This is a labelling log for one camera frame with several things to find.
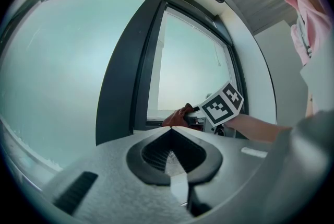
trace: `pink shirt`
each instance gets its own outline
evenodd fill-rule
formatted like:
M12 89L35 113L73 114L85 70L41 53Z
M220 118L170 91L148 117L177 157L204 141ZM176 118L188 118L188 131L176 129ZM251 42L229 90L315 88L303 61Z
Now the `pink shirt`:
M319 47L324 43L331 28L330 18L318 12L309 0L285 0L293 6L302 16L305 22L306 34L312 54L316 54ZM297 32L297 25L291 27L291 36L294 46L302 60L303 66L310 60L307 50Z

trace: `window glass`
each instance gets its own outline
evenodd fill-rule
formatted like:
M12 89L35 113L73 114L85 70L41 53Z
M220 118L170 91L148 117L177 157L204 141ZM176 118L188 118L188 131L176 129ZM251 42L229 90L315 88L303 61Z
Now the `window glass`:
M186 16L165 11L153 64L148 119L196 106L231 80L223 43Z
M95 147L106 67L143 2L49 0L28 16L0 68L1 120L13 145L55 170ZM28 157L18 160L32 169Z

